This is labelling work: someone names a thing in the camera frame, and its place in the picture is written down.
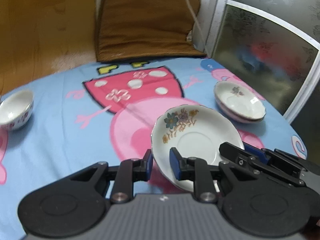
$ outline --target white polka dot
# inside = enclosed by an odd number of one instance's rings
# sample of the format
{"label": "white polka dot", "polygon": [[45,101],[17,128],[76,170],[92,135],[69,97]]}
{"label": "white polka dot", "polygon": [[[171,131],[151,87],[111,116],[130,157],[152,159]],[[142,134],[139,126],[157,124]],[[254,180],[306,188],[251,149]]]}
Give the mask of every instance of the white polka dot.
{"label": "white polka dot", "polygon": [[152,76],[152,77],[165,77],[166,75],[167,73],[162,70],[153,70],[149,72],[149,76]]}
{"label": "white polka dot", "polygon": [[132,79],[127,83],[128,87],[131,89],[138,89],[142,87],[142,84],[143,82],[141,79]]}
{"label": "white polka dot", "polygon": [[99,80],[99,81],[95,82],[94,86],[98,88],[98,87],[104,86],[107,83],[108,83],[108,81],[106,81],[106,80]]}
{"label": "white polka dot", "polygon": [[155,90],[155,92],[158,94],[158,95],[165,95],[168,90],[164,87],[159,87]]}

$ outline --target electrical cord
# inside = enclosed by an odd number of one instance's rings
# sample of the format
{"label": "electrical cord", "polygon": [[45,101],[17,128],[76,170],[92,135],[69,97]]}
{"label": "electrical cord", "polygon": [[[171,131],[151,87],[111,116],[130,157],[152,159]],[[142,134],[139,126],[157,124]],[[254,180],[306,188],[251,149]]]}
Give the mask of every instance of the electrical cord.
{"label": "electrical cord", "polygon": [[187,3],[187,6],[188,6],[189,11],[190,11],[190,13],[191,13],[191,15],[192,15],[192,17],[193,17],[193,20],[195,21],[196,27],[199,29],[200,38],[201,38],[201,41],[202,41],[203,46],[204,46],[204,52],[205,52],[205,53],[207,54],[207,56],[209,57],[209,51],[208,51],[208,49],[207,49],[207,47],[206,47],[206,45],[205,45],[206,42],[205,42],[205,40],[204,40],[204,36],[203,36],[203,34],[202,34],[202,29],[201,29],[201,27],[200,27],[200,24],[199,24],[199,21],[198,21],[198,19],[197,19],[197,16],[196,16],[196,14],[195,14],[195,12],[194,12],[191,4],[190,4],[190,0],[186,0],[186,3]]}

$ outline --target flower pattern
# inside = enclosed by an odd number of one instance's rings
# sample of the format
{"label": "flower pattern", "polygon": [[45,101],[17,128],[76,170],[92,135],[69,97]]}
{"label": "flower pattern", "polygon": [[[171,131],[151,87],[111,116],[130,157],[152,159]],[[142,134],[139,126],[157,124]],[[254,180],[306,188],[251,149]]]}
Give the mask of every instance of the flower pattern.
{"label": "flower pattern", "polygon": [[181,114],[178,115],[180,122],[186,122],[188,120],[188,113],[187,111],[181,112]]}
{"label": "flower pattern", "polygon": [[234,87],[231,93],[236,95],[237,97],[244,95],[244,93],[240,91],[240,87]]}
{"label": "flower pattern", "polygon": [[195,115],[196,115],[198,112],[199,112],[198,110],[191,110],[191,111],[189,112],[189,115],[190,115],[191,117],[195,117]]}
{"label": "flower pattern", "polygon": [[182,108],[180,112],[180,114],[178,114],[178,112],[174,112],[171,114],[168,113],[167,118],[164,119],[166,128],[169,128],[169,131],[165,135],[163,135],[163,143],[168,143],[171,138],[176,137],[177,131],[183,132],[187,126],[190,127],[191,125],[195,125],[196,119],[194,119],[194,117],[199,112],[199,110],[191,110],[188,114],[185,108]]}
{"label": "flower pattern", "polygon": [[166,134],[162,137],[162,141],[163,141],[163,143],[167,143],[169,141]]}
{"label": "flower pattern", "polygon": [[164,119],[164,122],[166,123],[166,128],[172,129],[173,127],[177,126],[178,117],[176,117],[176,113],[172,113],[167,115],[167,118]]}

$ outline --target white plate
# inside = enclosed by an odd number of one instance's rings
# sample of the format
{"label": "white plate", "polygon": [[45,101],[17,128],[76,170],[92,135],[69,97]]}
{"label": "white plate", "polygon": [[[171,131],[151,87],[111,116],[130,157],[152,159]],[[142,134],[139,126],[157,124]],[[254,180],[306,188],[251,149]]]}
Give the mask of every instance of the white plate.
{"label": "white plate", "polygon": [[182,157],[195,156],[218,165],[219,147],[224,142],[244,149],[233,124],[217,111],[201,105],[169,109],[158,118],[151,133],[152,154],[159,169],[169,181],[188,191],[193,191],[193,182],[176,180],[170,167],[171,147],[176,147]]}
{"label": "white plate", "polygon": [[228,117],[232,118],[233,120],[240,122],[240,123],[257,123],[257,122],[261,122],[263,120],[262,119],[258,119],[258,120],[249,120],[249,119],[244,119],[239,115],[236,115],[235,113],[233,113],[232,111],[230,111],[227,107],[225,107],[221,101],[219,99],[216,98],[216,102],[217,105],[220,107],[220,109],[222,110],[222,112],[224,112]]}
{"label": "white plate", "polygon": [[227,109],[244,119],[258,120],[266,115],[266,108],[255,94],[237,83],[216,83],[214,95]]}

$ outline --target red dress print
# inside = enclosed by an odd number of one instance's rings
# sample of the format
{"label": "red dress print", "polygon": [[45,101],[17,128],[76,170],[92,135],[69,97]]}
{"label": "red dress print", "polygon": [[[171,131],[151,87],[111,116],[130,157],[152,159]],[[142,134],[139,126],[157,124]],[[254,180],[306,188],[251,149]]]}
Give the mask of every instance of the red dress print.
{"label": "red dress print", "polygon": [[183,97],[179,81],[164,66],[93,79],[84,86],[103,108],[111,106],[112,113],[145,98]]}

